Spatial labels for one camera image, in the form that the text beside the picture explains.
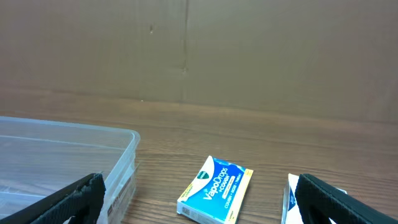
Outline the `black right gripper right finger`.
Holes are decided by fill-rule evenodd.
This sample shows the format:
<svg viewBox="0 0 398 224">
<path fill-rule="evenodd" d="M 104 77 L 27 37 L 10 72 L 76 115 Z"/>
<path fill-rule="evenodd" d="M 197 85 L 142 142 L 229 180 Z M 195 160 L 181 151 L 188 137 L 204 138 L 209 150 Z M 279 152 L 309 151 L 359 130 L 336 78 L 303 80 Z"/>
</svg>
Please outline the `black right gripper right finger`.
<svg viewBox="0 0 398 224">
<path fill-rule="evenodd" d="M 311 174 L 299 175 L 295 198 L 304 224 L 397 224 Z"/>
</svg>

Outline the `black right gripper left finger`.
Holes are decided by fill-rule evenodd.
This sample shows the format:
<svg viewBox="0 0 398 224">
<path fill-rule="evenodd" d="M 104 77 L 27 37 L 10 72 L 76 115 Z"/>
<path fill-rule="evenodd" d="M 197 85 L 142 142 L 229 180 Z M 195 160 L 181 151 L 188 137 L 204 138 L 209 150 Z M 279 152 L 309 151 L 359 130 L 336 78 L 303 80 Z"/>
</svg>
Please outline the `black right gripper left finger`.
<svg viewBox="0 0 398 224">
<path fill-rule="evenodd" d="M 91 173 L 1 220 L 1 224 L 94 224 L 104 204 L 101 173 Z"/>
</svg>

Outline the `white blue medicine box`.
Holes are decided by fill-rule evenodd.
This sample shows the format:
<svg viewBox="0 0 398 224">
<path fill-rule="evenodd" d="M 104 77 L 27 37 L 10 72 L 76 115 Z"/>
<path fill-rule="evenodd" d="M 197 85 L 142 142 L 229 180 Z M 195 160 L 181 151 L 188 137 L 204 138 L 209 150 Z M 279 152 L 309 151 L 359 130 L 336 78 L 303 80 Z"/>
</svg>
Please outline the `white blue medicine box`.
<svg viewBox="0 0 398 224">
<path fill-rule="evenodd" d="M 300 213 L 299 204 L 297 202 L 296 189 L 299 184 L 299 175 L 288 174 L 287 183 L 284 187 L 284 196 L 282 204 L 281 224 L 286 223 L 300 223 L 303 224 L 302 214 Z M 351 223 L 351 220 L 336 219 L 333 217 L 323 216 L 322 213 L 316 208 L 311 209 L 308 216 L 310 223 Z"/>
</svg>

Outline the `clear plastic container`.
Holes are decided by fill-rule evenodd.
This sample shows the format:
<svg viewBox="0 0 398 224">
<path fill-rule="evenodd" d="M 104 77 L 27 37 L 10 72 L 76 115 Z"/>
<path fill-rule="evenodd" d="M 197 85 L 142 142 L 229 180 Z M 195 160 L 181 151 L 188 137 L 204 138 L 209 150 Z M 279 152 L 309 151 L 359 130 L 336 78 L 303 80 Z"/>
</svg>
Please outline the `clear plastic container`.
<svg viewBox="0 0 398 224">
<path fill-rule="evenodd" d="M 130 129 L 1 117 L 1 218 L 91 173 L 105 184 L 98 223 L 121 223 L 136 191 L 136 148 Z"/>
</svg>

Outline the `blue VapoDrops box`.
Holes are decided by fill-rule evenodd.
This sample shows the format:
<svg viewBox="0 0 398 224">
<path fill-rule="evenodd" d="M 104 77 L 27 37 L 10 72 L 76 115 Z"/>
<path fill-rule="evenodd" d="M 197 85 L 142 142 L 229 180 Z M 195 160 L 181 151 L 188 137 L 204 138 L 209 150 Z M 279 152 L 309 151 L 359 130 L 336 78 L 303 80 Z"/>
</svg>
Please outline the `blue VapoDrops box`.
<svg viewBox="0 0 398 224">
<path fill-rule="evenodd" d="M 253 170 L 208 156 L 177 200 L 177 213 L 198 223 L 236 224 Z"/>
</svg>

